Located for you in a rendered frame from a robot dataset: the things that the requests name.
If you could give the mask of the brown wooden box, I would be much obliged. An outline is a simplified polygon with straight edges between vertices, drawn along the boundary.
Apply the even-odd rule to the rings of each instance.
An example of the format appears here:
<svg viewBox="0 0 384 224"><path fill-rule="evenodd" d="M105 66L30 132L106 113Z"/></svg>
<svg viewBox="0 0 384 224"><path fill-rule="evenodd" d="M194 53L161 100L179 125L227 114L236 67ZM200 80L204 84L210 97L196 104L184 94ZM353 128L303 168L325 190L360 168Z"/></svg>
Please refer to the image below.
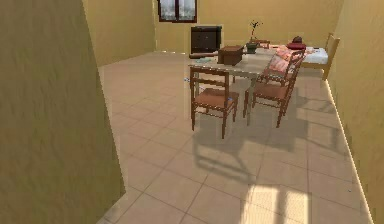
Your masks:
<svg viewBox="0 0 384 224"><path fill-rule="evenodd" d="M242 60L243 46L225 46L218 51L218 63L235 66Z"/></svg>

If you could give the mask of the wooden bed with white mattress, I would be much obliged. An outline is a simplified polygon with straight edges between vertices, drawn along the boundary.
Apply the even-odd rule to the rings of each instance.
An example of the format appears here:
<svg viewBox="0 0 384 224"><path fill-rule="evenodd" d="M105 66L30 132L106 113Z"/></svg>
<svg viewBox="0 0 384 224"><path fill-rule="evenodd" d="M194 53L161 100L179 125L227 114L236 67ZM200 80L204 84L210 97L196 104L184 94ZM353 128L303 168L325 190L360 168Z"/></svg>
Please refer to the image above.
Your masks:
<svg viewBox="0 0 384 224"><path fill-rule="evenodd" d="M301 66L304 68L320 69L322 71L322 79L326 80L339 42L340 39L336 38L333 33L328 34L324 48L307 46L302 39L306 49L313 50L313 53L304 58Z"/></svg>

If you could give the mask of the dark framed window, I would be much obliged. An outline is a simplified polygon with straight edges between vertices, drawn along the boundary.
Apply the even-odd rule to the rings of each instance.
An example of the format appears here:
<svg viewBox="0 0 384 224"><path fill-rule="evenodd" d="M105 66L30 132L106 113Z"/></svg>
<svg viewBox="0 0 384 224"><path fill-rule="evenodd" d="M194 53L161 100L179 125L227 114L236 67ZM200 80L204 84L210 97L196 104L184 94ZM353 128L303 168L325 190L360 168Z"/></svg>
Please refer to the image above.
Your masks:
<svg viewBox="0 0 384 224"><path fill-rule="evenodd" d="M157 0L157 6L160 22L197 22L197 0Z"/></svg>

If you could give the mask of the potted house plant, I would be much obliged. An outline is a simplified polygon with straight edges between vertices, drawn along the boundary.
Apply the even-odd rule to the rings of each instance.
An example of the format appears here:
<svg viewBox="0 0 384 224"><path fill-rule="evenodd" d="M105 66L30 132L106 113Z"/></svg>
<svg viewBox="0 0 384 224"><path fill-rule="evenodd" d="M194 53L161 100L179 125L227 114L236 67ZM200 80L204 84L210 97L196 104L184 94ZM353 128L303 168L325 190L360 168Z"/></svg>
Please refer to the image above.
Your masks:
<svg viewBox="0 0 384 224"><path fill-rule="evenodd" d="M256 52L256 49L260 46L260 41L256 37L255 30L257 27L262 25L262 22L259 21L252 21L250 23L250 26L252 27L251 36L249 41L246 43L246 51L248 54L254 54Z"/></svg>

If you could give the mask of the grey dining table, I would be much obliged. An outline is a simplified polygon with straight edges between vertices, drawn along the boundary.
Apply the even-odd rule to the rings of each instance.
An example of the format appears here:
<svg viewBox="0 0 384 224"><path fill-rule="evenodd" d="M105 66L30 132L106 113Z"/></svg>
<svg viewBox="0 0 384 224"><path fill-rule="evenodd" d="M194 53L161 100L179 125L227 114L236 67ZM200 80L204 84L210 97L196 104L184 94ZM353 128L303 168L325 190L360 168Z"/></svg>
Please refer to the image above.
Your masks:
<svg viewBox="0 0 384 224"><path fill-rule="evenodd" d="M268 62L273 57L274 53L275 51L272 49L259 49L258 54L244 55L243 59L235 66L219 64L218 58L213 58L209 63L192 62L189 64L189 67L210 67L219 70L226 70L229 72L229 84L230 76L249 78L253 84L258 76L261 75L263 70L267 67Z"/></svg>

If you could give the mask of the brown wooden chair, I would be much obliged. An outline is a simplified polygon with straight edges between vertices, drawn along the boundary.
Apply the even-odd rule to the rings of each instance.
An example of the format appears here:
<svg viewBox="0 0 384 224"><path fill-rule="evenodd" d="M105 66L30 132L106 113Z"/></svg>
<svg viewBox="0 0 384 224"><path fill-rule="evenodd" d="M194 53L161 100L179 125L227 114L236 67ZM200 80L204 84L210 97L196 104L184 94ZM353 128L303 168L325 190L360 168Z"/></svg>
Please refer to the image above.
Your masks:
<svg viewBox="0 0 384 224"><path fill-rule="evenodd" d="M279 109L276 127L280 127L281 118L286 114L302 61L285 74L269 71L267 68L245 91L243 117L250 114L250 108L256 104Z"/></svg>
<svg viewBox="0 0 384 224"><path fill-rule="evenodd" d="M222 119L221 138L224 138L227 118L232 113L232 120L236 120L239 102L239 94L229 88L229 72L197 66L190 66L189 69L192 130L195 130L198 108L204 108L204 115Z"/></svg>
<svg viewBox="0 0 384 224"><path fill-rule="evenodd" d="M269 40L255 39L255 40L251 40L250 44L254 45L256 48L264 48L264 49L270 48L270 41Z"/></svg>

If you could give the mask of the pink patterned blanket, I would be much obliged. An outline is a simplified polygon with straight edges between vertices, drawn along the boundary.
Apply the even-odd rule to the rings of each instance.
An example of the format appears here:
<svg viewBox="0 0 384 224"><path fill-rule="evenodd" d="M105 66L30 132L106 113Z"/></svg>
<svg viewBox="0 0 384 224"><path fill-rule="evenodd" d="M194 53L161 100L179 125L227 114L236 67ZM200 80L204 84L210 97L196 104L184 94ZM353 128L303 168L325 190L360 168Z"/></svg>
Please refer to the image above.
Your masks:
<svg viewBox="0 0 384 224"><path fill-rule="evenodd" d="M313 50L309 49L292 50L286 46L279 46L276 49L275 55L270 60L267 69L282 74L291 72L300 61L312 53Z"/></svg>

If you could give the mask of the dark brown chest of drawers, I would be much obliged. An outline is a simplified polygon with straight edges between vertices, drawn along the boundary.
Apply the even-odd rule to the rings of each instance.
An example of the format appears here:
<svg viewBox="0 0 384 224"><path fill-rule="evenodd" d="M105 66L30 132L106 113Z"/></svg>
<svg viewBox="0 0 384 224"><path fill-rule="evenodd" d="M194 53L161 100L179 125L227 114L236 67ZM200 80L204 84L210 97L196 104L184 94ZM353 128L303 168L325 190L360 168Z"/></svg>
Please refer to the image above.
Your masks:
<svg viewBox="0 0 384 224"><path fill-rule="evenodd" d="M213 53L221 45L221 26L195 26L191 28L191 52Z"/></svg>

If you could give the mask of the brown baseball bat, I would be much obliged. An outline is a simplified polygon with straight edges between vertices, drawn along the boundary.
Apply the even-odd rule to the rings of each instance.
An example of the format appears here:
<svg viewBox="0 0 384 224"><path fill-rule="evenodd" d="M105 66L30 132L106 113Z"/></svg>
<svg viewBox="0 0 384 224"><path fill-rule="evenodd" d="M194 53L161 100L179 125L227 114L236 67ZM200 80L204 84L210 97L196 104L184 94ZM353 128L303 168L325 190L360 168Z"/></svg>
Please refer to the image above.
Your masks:
<svg viewBox="0 0 384 224"><path fill-rule="evenodd" d="M190 59L200 59L205 57L215 57L218 56L218 52L212 52L212 53L190 53L189 58Z"/></svg>

